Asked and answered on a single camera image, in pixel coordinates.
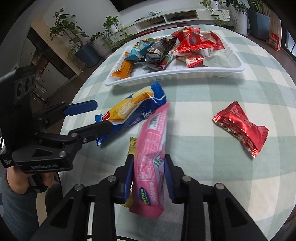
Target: potted plant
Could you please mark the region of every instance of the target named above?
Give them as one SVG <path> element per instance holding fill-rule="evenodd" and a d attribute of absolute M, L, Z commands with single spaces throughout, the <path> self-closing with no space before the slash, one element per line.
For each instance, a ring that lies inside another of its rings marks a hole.
<path fill-rule="evenodd" d="M 103 24 L 103 27 L 107 28 L 108 31 L 113 34 L 115 33 L 118 29 L 118 25 L 119 24 L 119 20 L 117 19 L 118 16 L 115 16 L 115 17 L 111 17 L 111 16 L 108 16 L 106 17 L 106 22 L 104 22 Z"/>
<path fill-rule="evenodd" d="M 77 48 L 75 48 L 73 45 L 69 46 L 68 48 L 68 60 L 73 61 L 74 64 L 76 64 L 78 68 L 80 68 L 83 71 L 83 69 L 85 68 L 85 64 L 75 56 L 75 54 L 77 53 Z"/>
<path fill-rule="evenodd" d="M 103 33 L 98 32 L 97 34 L 94 34 L 91 37 L 91 44 L 94 50 L 100 56 L 106 59 L 112 54 L 112 51 L 107 45 L 107 43 L 103 40 L 103 37 L 104 37 L 104 32 Z"/>
<path fill-rule="evenodd" d="M 224 11 L 222 11 L 223 8 L 222 7 L 220 9 L 218 8 L 218 5 L 222 6 L 222 3 L 223 3 L 222 0 L 217 0 L 217 1 L 203 0 L 202 2 L 200 2 L 200 4 L 203 5 L 204 8 L 211 13 L 211 16 L 213 16 L 214 24 L 217 26 L 220 26 L 220 27 L 225 26 L 225 21 L 221 20 L 219 18 L 219 15 L 216 12 L 214 12 L 214 10 L 216 9 L 215 11 L 221 11 L 222 15 L 224 15 Z"/>
<path fill-rule="evenodd" d="M 248 19 L 246 15 L 247 7 L 239 0 L 225 0 L 226 6 L 230 7 L 230 19 L 234 23 L 237 33 L 248 35 Z"/>
<path fill-rule="evenodd" d="M 84 45 L 80 36 L 88 37 L 88 35 L 82 31 L 81 27 L 76 23 L 70 22 L 68 17 L 75 17 L 72 14 L 64 14 L 64 9 L 60 9 L 55 13 L 54 18 L 56 22 L 52 28 L 50 28 L 50 37 L 53 40 L 54 36 L 67 36 L 69 44 L 74 47 L 75 56 L 78 57 L 88 67 L 92 67 L 97 64 L 101 59 L 97 52 L 93 49 L 90 43 Z"/>
<path fill-rule="evenodd" d="M 261 0 L 248 0 L 250 9 L 247 9 L 251 28 L 251 34 L 266 41 L 269 33 L 269 17 L 265 16 L 263 2 Z"/>
<path fill-rule="evenodd" d="M 122 45 L 130 41 L 131 34 L 127 34 L 126 28 L 122 28 L 119 20 L 116 17 L 106 17 L 106 21 L 103 24 L 105 28 L 105 35 L 103 36 L 103 40 L 106 42 L 108 47 L 111 49 L 112 52 L 120 48 Z M 111 26 L 116 25 L 116 33 L 112 33 L 110 31 Z"/>

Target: blue planter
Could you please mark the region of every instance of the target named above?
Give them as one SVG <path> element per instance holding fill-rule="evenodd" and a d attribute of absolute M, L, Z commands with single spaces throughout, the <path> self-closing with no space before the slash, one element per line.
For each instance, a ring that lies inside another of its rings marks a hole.
<path fill-rule="evenodd" d="M 89 68 L 96 65 L 101 60 L 101 57 L 94 50 L 90 43 L 84 45 L 74 55 L 77 58 L 79 58 L 83 63 L 85 63 L 85 65 Z"/>
<path fill-rule="evenodd" d="M 266 41 L 269 38 L 269 17 L 247 9 L 251 34 L 257 38 Z"/>

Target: white shelf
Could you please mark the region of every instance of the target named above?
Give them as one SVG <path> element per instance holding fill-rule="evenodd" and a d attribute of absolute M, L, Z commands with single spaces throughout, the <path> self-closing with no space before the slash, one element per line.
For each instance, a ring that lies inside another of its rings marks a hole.
<path fill-rule="evenodd" d="M 214 13 L 218 15 L 221 20 L 224 20 L 226 25 L 231 25 L 230 19 L 228 19 L 229 10 L 215 9 Z M 173 21 L 170 20 L 171 18 L 178 17 L 178 16 L 184 17 L 184 19 L 173 20 Z M 126 24 L 125 26 L 123 26 L 123 28 L 127 27 L 127 32 L 129 34 L 137 34 L 143 31 L 147 31 L 147 30 L 165 26 L 165 25 L 177 24 L 182 22 L 190 22 L 190 21 L 195 21 L 194 24 L 198 24 L 198 21 L 204 21 L 204 20 L 213 21 L 213 16 L 211 16 L 211 13 L 208 10 L 206 10 L 203 6 L 200 6 L 200 7 L 174 9 L 170 11 L 161 12 L 155 16 L 143 18 L 137 22 L 134 21 L 129 24 Z"/>
<path fill-rule="evenodd" d="M 188 19 L 182 19 L 182 20 L 175 20 L 175 21 L 168 21 L 168 24 L 170 23 L 181 23 L 181 22 L 188 22 L 188 21 L 196 21 L 198 18 L 188 18 Z"/>

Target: barcode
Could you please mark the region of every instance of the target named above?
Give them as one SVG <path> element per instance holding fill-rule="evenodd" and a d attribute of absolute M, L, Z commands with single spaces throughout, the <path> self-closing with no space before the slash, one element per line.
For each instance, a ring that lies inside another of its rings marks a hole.
<path fill-rule="evenodd" d="M 153 130 L 157 129 L 158 116 L 159 114 L 151 118 L 148 129 L 153 129 Z"/>

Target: checkered tablecloth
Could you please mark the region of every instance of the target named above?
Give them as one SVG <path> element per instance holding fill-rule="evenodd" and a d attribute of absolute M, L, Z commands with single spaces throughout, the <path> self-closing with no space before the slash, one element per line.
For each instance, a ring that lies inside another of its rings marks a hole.
<path fill-rule="evenodd" d="M 225 184 L 270 240 L 295 205 L 296 86 L 284 68 L 254 42 L 217 26 L 195 27 L 222 35 L 245 63 L 245 72 L 225 78 L 160 81 L 171 102 L 166 153 L 186 175 L 200 183 Z M 147 36 L 168 35 L 175 30 Z M 105 78 L 124 49 L 121 47 L 106 59 L 73 100 L 78 103 L 94 99 L 97 110 L 66 117 L 61 134 L 94 123 L 95 115 L 106 113 L 146 86 L 105 86 Z M 212 122 L 213 116 L 233 101 L 239 102 L 251 122 L 269 129 L 266 143 L 255 159 L 237 139 Z M 93 185 L 112 175 L 116 167 L 124 164 L 129 137 L 137 137 L 142 124 L 115 134 L 107 145 L 84 145 L 75 157 L 73 170 L 61 173 L 64 194 L 77 183 Z M 183 206 L 171 204 L 167 192 L 165 211 L 157 220 L 130 213 L 119 205 L 115 215 L 120 236 L 141 241 L 180 240 Z"/>

